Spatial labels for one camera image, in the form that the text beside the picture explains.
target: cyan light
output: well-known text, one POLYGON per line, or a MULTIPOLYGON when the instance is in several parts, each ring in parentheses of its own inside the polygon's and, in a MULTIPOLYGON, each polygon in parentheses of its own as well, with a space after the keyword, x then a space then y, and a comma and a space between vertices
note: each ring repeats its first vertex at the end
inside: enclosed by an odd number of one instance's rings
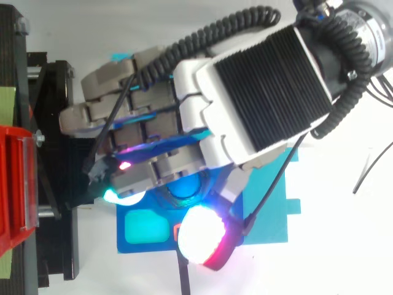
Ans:
POLYGON ((214 210, 201 205, 192 207, 179 229, 179 249, 190 262, 203 264, 216 251, 225 232, 224 222, 214 210))
POLYGON ((108 189, 104 194, 104 200, 121 206, 132 206, 139 203, 145 196, 145 193, 146 192, 140 192, 127 198, 119 198, 112 189, 108 189))

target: black metal frame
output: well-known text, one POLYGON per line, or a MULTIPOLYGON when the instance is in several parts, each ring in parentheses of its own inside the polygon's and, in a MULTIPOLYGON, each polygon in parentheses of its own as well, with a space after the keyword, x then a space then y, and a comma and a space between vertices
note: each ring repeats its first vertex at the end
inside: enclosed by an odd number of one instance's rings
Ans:
POLYGON ((27 54, 21 18, 14 6, 0 5, 0 87, 17 90, 14 126, 45 135, 37 149, 39 204, 50 205, 54 217, 40 218, 35 233, 14 248, 11 279, 0 280, 4 295, 38 294, 53 273, 63 273, 64 280, 78 275, 77 211, 65 204, 87 189, 81 167, 92 145, 61 134, 58 115, 72 101, 72 68, 66 61, 47 63, 46 53, 27 54), (28 81, 28 66, 41 67, 38 79, 28 81))
POLYGON ((31 126, 45 135, 38 149, 39 204, 50 205, 54 213, 53 218, 40 218, 36 231, 40 288, 49 286, 51 274, 73 280, 79 273, 77 209, 65 204, 87 189, 82 159, 93 143, 60 132, 58 115, 72 101, 72 68, 66 61, 47 63, 43 56, 46 53, 28 53, 28 64, 41 67, 38 78, 29 80, 35 118, 31 126))

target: robotic hand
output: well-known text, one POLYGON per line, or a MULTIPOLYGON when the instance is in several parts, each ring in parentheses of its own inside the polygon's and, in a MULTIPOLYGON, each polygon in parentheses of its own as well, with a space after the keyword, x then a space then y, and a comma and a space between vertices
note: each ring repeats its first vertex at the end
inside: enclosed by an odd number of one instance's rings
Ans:
MULTIPOLYGON (((86 102, 60 114, 65 134, 101 131, 85 172, 91 186, 112 189, 110 202, 131 205, 145 191, 225 167, 206 202, 231 224, 231 234, 222 237, 227 251, 194 259, 212 269, 224 265, 274 189, 276 182, 244 223, 235 221, 230 207, 252 169, 277 158, 290 140, 299 138, 297 148, 308 132, 317 139, 329 134, 371 77, 393 63, 393 11, 383 0, 336 9, 329 1, 294 2, 296 23, 269 36, 255 28, 276 25, 280 13, 253 7, 167 49, 108 63, 82 80, 86 102), (243 31, 247 37, 217 54, 214 45, 243 31)), ((179 246, 186 248, 182 228, 179 246)))

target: wire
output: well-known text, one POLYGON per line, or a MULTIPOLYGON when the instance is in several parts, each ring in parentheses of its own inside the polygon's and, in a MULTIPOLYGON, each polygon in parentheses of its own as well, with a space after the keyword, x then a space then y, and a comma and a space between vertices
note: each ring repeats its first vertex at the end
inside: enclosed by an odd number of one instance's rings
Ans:
POLYGON ((357 182, 353 193, 356 194, 357 191, 359 190, 359 188, 361 187, 362 183, 364 182, 364 180, 366 179, 367 175, 369 174, 369 172, 372 170, 372 168, 375 166, 375 164, 379 161, 379 159, 385 154, 385 152, 387 152, 388 149, 390 149, 393 146, 393 142, 388 145, 386 147, 386 149, 383 150, 383 152, 375 159, 375 161, 371 164, 371 166, 367 169, 366 173, 364 173, 364 175, 361 177, 361 179, 357 182))
POLYGON ((384 82, 384 84, 390 89, 391 92, 393 92, 393 86, 392 84, 388 81, 388 79, 386 79, 386 77, 384 75, 382 75, 381 80, 384 82))
POLYGON ((374 90, 375 90, 379 95, 381 95, 382 97, 386 98, 387 100, 389 99, 389 97, 387 97, 387 95, 386 95, 385 93, 383 93, 382 91, 380 91, 380 90, 378 89, 378 87, 374 84, 374 82, 373 82, 372 80, 371 80, 370 84, 371 84, 371 86, 374 88, 374 90))
POLYGON ((94 145, 88 154, 88 157, 84 160, 84 165, 82 167, 82 171, 85 174, 88 175, 89 172, 91 171, 91 168, 93 168, 94 163, 95 163, 96 153, 98 152, 99 147, 102 145, 103 141, 105 140, 106 135, 108 134, 108 131, 109 131, 110 127, 112 126, 119 109, 122 107, 124 99, 126 98, 127 93, 130 91, 131 85, 132 85, 133 81, 135 80, 135 78, 136 78, 136 76, 132 75, 125 82, 124 88, 123 88, 119 98, 117 99, 116 104, 115 104, 111 114, 109 115, 104 128, 101 130, 100 134, 96 137, 96 140, 95 140, 94 145))
POLYGON ((311 135, 320 140, 336 129, 362 98, 370 83, 373 67, 362 39, 352 26, 335 15, 333 9, 330 16, 324 18, 314 30, 318 40, 335 46, 349 67, 357 73, 357 78, 348 83, 347 89, 336 100, 326 120, 311 131, 311 135))
POLYGON ((255 220, 257 218, 257 215, 259 213, 259 211, 262 209, 262 207, 264 206, 264 204, 266 204, 267 200, 269 199, 271 193, 274 191, 274 189, 277 186, 278 181, 281 179, 281 176, 284 174, 285 169, 287 168, 288 164, 290 163, 290 161, 292 160, 292 157, 294 156, 294 154, 296 153, 297 149, 299 148, 300 144, 302 143, 302 141, 305 139, 307 133, 302 135, 297 142, 295 143, 295 145, 293 146, 292 150, 289 152, 288 157, 286 158, 285 162, 283 163, 283 165, 281 166, 280 170, 278 171, 275 179, 273 180, 272 184, 270 185, 268 191, 266 192, 266 194, 263 196, 262 200, 260 201, 260 203, 258 204, 257 208, 244 220, 244 235, 247 235, 252 226, 255 223, 255 220))
POLYGON ((381 84, 383 90, 386 92, 386 95, 387 95, 388 99, 390 101, 393 101, 393 96, 392 96, 391 92, 389 91, 389 89, 387 88, 387 86, 385 84, 387 82, 390 85, 390 83, 387 81, 387 79, 385 77, 383 77, 383 78, 382 77, 378 77, 377 80, 381 84))
POLYGON ((370 91, 370 89, 367 89, 366 91, 367 91, 367 93, 368 93, 371 97, 375 98, 375 99, 378 100, 380 103, 383 103, 385 106, 388 106, 388 107, 390 107, 390 108, 393 108, 393 104, 387 103, 386 101, 380 99, 378 96, 376 96, 374 93, 372 93, 372 92, 370 91))

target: gray motor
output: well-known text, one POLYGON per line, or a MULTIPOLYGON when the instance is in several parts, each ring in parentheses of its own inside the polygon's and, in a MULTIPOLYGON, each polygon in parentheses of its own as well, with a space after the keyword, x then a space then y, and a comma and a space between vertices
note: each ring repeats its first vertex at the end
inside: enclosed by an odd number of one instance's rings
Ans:
POLYGON ((393 5, 390 0, 344 0, 337 15, 362 37, 377 76, 393 66, 393 5))

